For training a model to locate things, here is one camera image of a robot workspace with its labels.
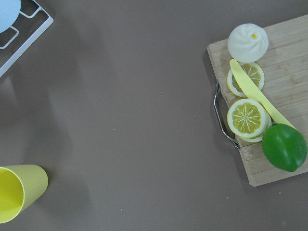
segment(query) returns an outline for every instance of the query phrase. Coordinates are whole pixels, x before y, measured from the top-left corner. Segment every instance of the lemon slice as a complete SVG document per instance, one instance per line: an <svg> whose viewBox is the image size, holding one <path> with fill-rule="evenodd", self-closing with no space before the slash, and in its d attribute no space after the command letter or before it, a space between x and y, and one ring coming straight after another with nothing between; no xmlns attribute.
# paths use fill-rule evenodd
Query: lemon slice
<svg viewBox="0 0 308 231"><path fill-rule="evenodd" d="M253 83L261 90L264 86L264 73L262 68L256 63L239 63L242 69L246 72L246 74L250 77ZM236 82L231 69L228 72L227 76L227 85L230 91L239 97L246 98L246 95L243 93L242 89Z"/></svg>
<svg viewBox="0 0 308 231"><path fill-rule="evenodd" d="M244 138L244 137L240 137L240 138L244 141L251 142L251 143L257 143L257 142L262 141L263 134L264 134L265 130L271 125L271 117L267 112L266 112L266 114L267 114L267 125L266 125L264 131L260 135L253 137L253 138Z"/></svg>
<svg viewBox="0 0 308 231"><path fill-rule="evenodd" d="M267 115L265 109L257 101L241 99L229 108L227 122L234 134L252 138L265 130Z"/></svg>

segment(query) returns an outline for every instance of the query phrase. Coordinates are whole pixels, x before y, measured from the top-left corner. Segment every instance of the gray countertop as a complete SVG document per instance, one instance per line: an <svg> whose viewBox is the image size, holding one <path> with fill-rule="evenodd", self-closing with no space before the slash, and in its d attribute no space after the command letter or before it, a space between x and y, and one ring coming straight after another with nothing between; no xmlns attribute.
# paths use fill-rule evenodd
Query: gray countertop
<svg viewBox="0 0 308 231"><path fill-rule="evenodd" d="M50 182L1 231L308 230L308 174L249 185L206 51L308 1L38 3L54 23L0 79L0 152Z"/></svg>

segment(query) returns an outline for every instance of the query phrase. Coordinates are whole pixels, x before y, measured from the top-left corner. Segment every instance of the cup rim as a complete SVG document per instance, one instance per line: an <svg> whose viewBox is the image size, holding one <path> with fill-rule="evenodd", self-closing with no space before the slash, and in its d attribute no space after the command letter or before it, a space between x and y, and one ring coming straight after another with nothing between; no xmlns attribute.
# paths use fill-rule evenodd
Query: cup rim
<svg viewBox="0 0 308 231"><path fill-rule="evenodd" d="M18 214L20 214L20 212L22 211L22 209L23 209L23 207L24 207L24 204L25 204L25 188L24 188L24 184L22 183L22 181L20 180L19 176L18 176L16 173L14 173L12 170L10 170L9 168L6 168L6 167L0 167L0 169L4 169L4 170L7 170L7 171L13 173L13 174L17 177L17 179L19 180L19 182L20 182L20 184L21 184L21 187L23 188L23 202L22 202L22 204L20 205L19 210L16 212L16 214L15 214L12 218L10 218L10 219L8 219L8 220L6 220L6 221L0 221L0 224L3 224L3 223L6 223L6 222L9 222L9 221L13 220L13 219L14 219L15 217L17 217Z"/></svg>

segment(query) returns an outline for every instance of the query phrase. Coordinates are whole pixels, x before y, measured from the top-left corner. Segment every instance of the white steamed bun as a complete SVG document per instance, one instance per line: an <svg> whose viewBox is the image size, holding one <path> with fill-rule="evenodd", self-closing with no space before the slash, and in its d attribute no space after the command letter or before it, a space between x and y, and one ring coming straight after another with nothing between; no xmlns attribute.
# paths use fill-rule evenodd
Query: white steamed bun
<svg viewBox="0 0 308 231"><path fill-rule="evenodd" d="M252 63L260 59L269 47L266 31L252 23L236 27L228 38L228 50L233 59Z"/></svg>

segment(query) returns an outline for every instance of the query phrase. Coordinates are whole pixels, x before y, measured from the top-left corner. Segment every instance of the light blue plate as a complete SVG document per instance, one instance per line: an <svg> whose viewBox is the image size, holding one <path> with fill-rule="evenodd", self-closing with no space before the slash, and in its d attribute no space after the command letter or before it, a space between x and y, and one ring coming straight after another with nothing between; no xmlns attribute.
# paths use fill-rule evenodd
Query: light blue plate
<svg viewBox="0 0 308 231"><path fill-rule="evenodd" d="M20 0L0 0L0 33L16 21L20 6Z"/></svg>

